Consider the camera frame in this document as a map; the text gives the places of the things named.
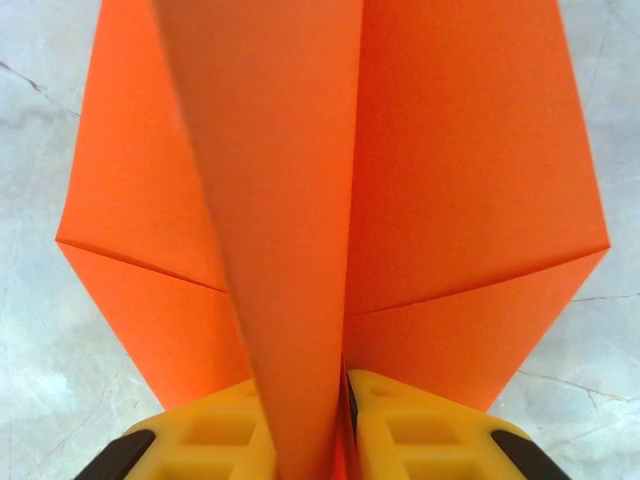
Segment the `gray concrete floor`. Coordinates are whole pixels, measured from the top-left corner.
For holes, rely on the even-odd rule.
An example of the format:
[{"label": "gray concrete floor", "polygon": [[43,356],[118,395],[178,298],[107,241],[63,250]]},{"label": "gray concrete floor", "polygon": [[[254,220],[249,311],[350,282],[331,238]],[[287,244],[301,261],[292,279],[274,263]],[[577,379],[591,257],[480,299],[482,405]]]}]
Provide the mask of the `gray concrete floor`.
[{"label": "gray concrete floor", "polygon": [[[575,479],[640,479],[640,2],[561,6],[614,248],[492,412]],[[53,242],[98,10],[0,0],[0,479],[71,478],[160,411]]]}]

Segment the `orange paper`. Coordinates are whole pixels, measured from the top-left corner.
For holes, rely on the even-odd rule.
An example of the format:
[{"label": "orange paper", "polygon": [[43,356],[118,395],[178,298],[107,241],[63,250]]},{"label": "orange paper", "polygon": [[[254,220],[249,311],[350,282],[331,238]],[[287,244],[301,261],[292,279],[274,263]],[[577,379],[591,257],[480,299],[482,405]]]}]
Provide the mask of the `orange paper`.
[{"label": "orange paper", "polygon": [[283,480],[345,468],[342,354],[486,408],[608,248],[557,5],[104,0],[57,240],[167,408],[255,376]]}]

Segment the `gray marble surface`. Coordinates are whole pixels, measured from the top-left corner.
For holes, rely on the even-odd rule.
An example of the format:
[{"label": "gray marble surface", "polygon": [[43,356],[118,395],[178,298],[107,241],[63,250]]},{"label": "gray marble surface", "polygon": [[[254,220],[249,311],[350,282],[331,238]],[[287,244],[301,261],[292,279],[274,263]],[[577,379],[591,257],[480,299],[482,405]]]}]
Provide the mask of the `gray marble surface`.
[{"label": "gray marble surface", "polygon": [[[561,2],[614,248],[492,407],[640,479],[640,2]],[[71,478],[160,411],[52,241],[99,0],[0,0],[0,479]]]}]

